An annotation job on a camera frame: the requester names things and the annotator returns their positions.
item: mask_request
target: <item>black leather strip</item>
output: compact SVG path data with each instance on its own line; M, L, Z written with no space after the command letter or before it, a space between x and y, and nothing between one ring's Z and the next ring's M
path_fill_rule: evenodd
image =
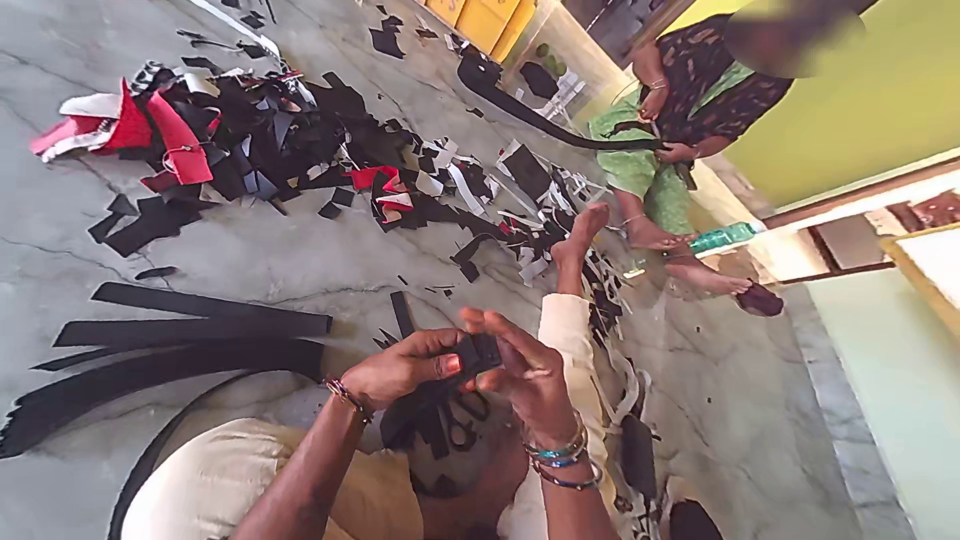
M304 321L304 323L311 321L316 325L314 331L317 333L313 335L328 333L330 325L333 323L333 317L329 315L290 311L278 307L255 306L117 282L106 282L100 285L100 288L93 293L90 300L109 302L120 306L144 307L158 311L182 313L184 315L197 315L199 317L262 317L282 321Z
M457 76L464 86L480 97L498 106L511 116L530 124L538 130L559 139L562 142L591 150L659 150L664 148L658 138L635 140L593 140L572 134L553 122L535 113L513 96L496 87L499 75L488 65L481 65L479 59L464 55L457 68Z
M172 380L234 370L285 370L320 382L324 345L302 339L231 339L164 350L91 369L30 392L0 430L0 458L20 455L97 405Z
M54 347L107 345L157 347L207 339L315 337L324 335L314 321L265 317L160 319L147 321L70 321L63 325Z

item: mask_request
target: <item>woman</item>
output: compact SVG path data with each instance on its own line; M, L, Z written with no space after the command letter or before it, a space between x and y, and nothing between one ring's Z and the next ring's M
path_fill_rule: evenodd
M631 246L670 252L671 275L720 294L742 293L751 283L719 274L693 256L686 244L694 233L686 216L690 197L674 164L691 164L730 146L793 84L755 72L734 59L731 47L764 72L777 72L764 67L782 65L796 50L778 23L753 23L732 34L730 19L715 15L639 49L634 73L643 87L589 123L594 138L627 140L653 137L640 129L638 118L656 122L666 150L600 153L597 160L626 217Z

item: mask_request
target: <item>hand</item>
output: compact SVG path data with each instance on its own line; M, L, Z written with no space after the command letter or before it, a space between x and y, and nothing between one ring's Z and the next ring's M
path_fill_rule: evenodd
M697 159L697 151L682 142L664 142L668 150L654 150L654 155L666 163L677 161L693 161Z
M497 337L503 359L503 367L477 378L477 387L509 399L538 445L559 449L569 444L577 434L577 421L566 393L560 353L495 311L464 307L460 314L468 331Z
M393 347L368 357L344 373L340 382L371 410L381 410L414 391L421 382L446 379L463 369L457 355L438 353L464 338L458 329L415 331Z
M669 86L650 90L647 93L647 97L643 100L643 103L640 104L640 108L637 110L640 121L653 122L656 120L657 117L660 116L660 109L663 109L663 104L666 103L666 98L668 97L670 97Z

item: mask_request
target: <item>beige fabric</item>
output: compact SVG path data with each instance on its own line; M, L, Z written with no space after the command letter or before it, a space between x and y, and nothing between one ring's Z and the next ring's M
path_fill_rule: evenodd
M613 515L616 487L606 470L606 432L603 428L603 406L593 383L593 346L590 343L590 302L571 294L549 294L543 297L540 330L537 338L546 346L560 351L564 357L564 378L570 402L587 426L590 457L604 468L600 495ZM500 515L497 533L509 540L546 540L546 508L540 475L531 467L527 478L516 490L514 503Z
M616 488L606 472L607 447L604 446L603 406L593 381L593 345L590 342L590 302L572 294L549 294L543 297L540 331L537 338L564 357L566 392L573 407L587 426L587 451L604 468L600 493L610 513L614 512Z
M171 454L137 492L122 540L207 540L231 534L304 435L252 418L198 435ZM355 453L323 539L422 536L406 456Z

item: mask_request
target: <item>bangle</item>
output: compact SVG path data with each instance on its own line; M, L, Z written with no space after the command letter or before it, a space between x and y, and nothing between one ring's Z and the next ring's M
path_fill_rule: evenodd
M367 411L367 408L360 403L360 400L354 398L347 391L347 388L344 386L339 379L334 379L332 377L326 380L326 387L330 389L331 392L340 396L341 399L345 400L347 403L353 405L353 410L360 415L360 421L364 425L369 424L373 421L373 416Z
M554 477L553 475L542 470L536 460L534 461L533 467L534 467L534 470L537 471L537 474L540 475L542 479L545 479L546 481L554 485L559 485L560 487L565 487L568 489L575 489L577 491L583 491L585 489L591 489L591 488L597 487L598 485L600 485L600 481L603 480L603 469L601 469L600 466L597 465L596 461L593 461L592 458L589 459L589 463L590 463L590 469L593 470L593 478L586 482L570 482L570 481L558 479L557 477Z
M563 467L569 467L570 465L575 465L580 463L584 455L587 455L587 446L583 446L576 455L570 457L558 457L555 459L537 459L539 465L545 467L550 467L551 469L563 469Z
M587 447L587 427L584 426L584 422L581 420L579 413L574 411L573 417L577 421L577 433L573 436L573 440L558 450L537 448L532 442L523 441L523 448L527 451L527 454L535 460L543 462L563 461L571 457L575 458L579 456L584 448Z

